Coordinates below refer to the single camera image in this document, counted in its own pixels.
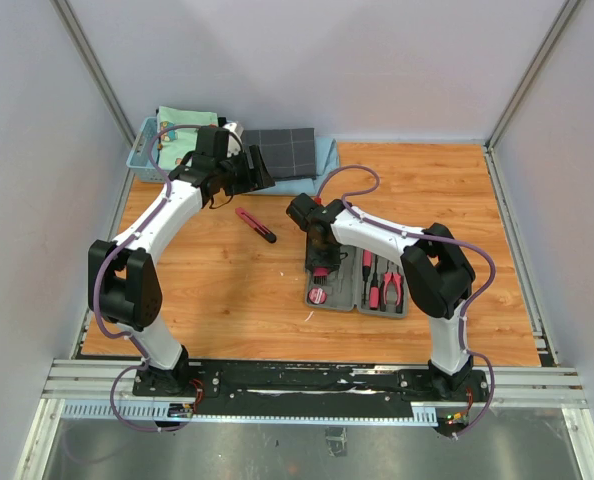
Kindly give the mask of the pink utility knife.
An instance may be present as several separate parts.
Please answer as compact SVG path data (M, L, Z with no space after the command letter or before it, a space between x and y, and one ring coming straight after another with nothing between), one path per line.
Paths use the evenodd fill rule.
M236 208L235 213L244 223L246 223L250 228L252 228L265 241L267 241L270 244L274 244L277 241L276 235L244 208Z

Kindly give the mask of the grey plastic tool case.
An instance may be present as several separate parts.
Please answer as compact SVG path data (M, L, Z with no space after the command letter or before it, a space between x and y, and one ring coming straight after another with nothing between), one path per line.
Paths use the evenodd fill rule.
M351 312L356 310L359 313L379 316L389 319L403 319L408 314L408 286L403 275L403 269L398 266L399 272L404 281L404 313L397 315L385 313L380 310L370 310L368 307L369 285L374 272L379 274L380 287L383 281L383 275L386 271L386 262L390 261L373 254L372 269L369 275L362 274L362 249L342 246L341 247L341 265L337 271L330 272L327 283L323 286L315 285L312 280L312 274L306 272L305 297L307 305L314 308L326 309L331 311ZM327 300L324 304L314 305L308 301L308 292L315 287L322 287L327 293Z

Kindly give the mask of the pink black pliers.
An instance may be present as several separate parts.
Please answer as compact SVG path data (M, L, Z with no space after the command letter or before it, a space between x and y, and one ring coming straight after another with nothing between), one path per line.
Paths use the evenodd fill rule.
M398 266L386 262L386 271L380 287L380 310L385 313L404 313L404 281Z

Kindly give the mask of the pink hex key set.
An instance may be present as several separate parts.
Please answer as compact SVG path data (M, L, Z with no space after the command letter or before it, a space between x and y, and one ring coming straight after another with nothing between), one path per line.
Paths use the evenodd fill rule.
M329 269L325 267L316 267L312 272L312 280L315 285L323 286L327 283Z

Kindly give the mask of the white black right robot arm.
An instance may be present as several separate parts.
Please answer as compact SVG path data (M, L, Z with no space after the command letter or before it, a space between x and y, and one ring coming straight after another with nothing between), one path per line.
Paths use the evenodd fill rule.
M475 272L464 255L470 244L435 223L409 227L369 215L343 199L323 206L306 194L295 197L287 215L306 233L305 269L319 288L342 266L344 246L369 252L403 270L414 304L428 316L433 342L430 387L443 400L463 392L474 362L466 341L466 312L476 294Z

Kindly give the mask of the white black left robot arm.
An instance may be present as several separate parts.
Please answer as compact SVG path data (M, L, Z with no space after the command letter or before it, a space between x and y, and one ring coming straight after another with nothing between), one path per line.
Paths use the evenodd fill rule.
M195 146L161 174L158 197L124 232L95 241L88 251L88 303L100 331L130 341L143 371L172 396L189 388L191 371L186 348L161 314L158 260L182 226L213 208L216 194L233 198L274 184L259 149L244 147L238 123L194 129Z

